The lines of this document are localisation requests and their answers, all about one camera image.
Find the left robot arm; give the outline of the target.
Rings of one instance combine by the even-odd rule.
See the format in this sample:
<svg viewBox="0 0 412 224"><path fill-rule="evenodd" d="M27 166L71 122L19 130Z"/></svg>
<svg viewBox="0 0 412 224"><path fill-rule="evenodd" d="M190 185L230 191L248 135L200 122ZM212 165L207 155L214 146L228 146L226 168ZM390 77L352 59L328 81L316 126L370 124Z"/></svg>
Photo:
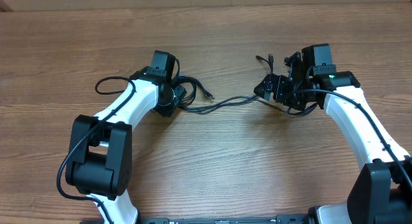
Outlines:
<svg viewBox="0 0 412 224"><path fill-rule="evenodd" d="M72 126L69 153L57 173L57 188L71 200L92 201L100 223L137 223L127 186L132 176L132 135L150 110L169 117L185 90L175 86L178 59L156 50L149 66L127 77L127 88L106 109L80 115Z"/></svg>

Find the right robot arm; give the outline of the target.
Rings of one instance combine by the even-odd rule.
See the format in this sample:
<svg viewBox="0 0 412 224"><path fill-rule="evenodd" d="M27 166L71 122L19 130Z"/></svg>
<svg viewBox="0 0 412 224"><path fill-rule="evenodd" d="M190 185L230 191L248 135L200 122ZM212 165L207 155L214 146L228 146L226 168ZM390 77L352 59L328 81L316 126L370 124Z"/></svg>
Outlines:
<svg viewBox="0 0 412 224"><path fill-rule="evenodd" d="M303 48L284 59L287 76L270 72L254 93L296 115L308 103L339 126L360 168L346 201L278 215L276 223L411 223L411 155L385 130L350 71L337 71L329 44Z"/></svg>

